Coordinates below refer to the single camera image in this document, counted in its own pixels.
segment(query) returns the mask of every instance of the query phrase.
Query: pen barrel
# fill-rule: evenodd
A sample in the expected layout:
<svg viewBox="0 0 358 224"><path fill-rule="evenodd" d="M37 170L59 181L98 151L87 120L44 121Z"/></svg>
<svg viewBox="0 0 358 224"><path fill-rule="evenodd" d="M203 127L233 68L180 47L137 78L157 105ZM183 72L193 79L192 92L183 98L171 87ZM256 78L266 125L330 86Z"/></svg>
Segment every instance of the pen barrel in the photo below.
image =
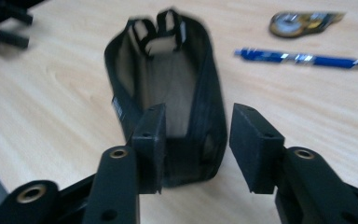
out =
<svg viewBox="0 0 358 224"><path fill-rule="evenodd" d="M315 57L313 65L328 66L328 67L340 67L340 68L353 68L356 60L346 58L328 58L328 57Z"/></svg>

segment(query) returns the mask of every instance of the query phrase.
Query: wood grain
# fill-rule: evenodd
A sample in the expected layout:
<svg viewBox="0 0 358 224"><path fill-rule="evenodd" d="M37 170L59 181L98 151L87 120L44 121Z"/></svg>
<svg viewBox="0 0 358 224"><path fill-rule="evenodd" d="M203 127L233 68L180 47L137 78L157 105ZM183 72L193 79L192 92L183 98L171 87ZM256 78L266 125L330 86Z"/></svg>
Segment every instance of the wood grain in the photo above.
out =
<svg viewBox="0 0 358 224"><path fill-rule="evenodd" d="M123 145L103 51L132 16L155 18L170 6L210 31L227 112L258 109L287 147L322 154L358 187L358 71L247 63L235 48L253 47L358 58L358 2L329 1L47 1L32 9L31 27L2 27L31 37L21 51L0 45L0 179L14 188L50 179L65 188L91 175L101 154ZM269 34L278 11L343 11L324 33L283 40ZM209 182L141 196L143 223L279 223L272 195L249 193L227 147Z"/></svg>

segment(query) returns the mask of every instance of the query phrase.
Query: blue pen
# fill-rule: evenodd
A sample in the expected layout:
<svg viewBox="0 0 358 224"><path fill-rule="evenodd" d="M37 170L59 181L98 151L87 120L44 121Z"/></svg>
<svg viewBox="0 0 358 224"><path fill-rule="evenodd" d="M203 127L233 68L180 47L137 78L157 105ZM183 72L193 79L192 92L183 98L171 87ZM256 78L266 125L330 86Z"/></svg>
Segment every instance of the blue pen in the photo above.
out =
<svg viewBox="0 0 358 224"><path fill-rule="evenodd" d="M263 49L237 49L236 55L240 55L248 61L260 61L270 63L295 63L318 66L339 67L346 69L358 69L358 60L351 58L337 58L330 56L312 55L308 53L284 53Z"/></svg>

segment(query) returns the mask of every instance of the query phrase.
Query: light wood surface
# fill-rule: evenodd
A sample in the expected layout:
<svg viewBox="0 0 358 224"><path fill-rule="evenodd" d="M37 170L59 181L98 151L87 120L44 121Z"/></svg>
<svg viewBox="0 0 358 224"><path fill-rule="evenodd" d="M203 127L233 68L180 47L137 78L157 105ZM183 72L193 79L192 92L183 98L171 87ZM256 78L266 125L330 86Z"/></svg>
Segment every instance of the light wood surface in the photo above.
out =
<svg viewBox="0 0 358 224"><path fill-rule="evenodd" d="M128 17L176 6L210 31L225 100L260 111L285 137L324 156L358 187L358 71L247 63L253 47L358 58L358 1L48 1L31 27L2 26L31 37L21 51L0 45L0 179L8 191L35 179L63 189L93 174L101 154L124 144L111 104L103 51ZM269 34L283 10L342 11L319 35L282 40ZM272 195L254 195L227 147L216 178L141 196L142 223L280 223Z"/></svg>

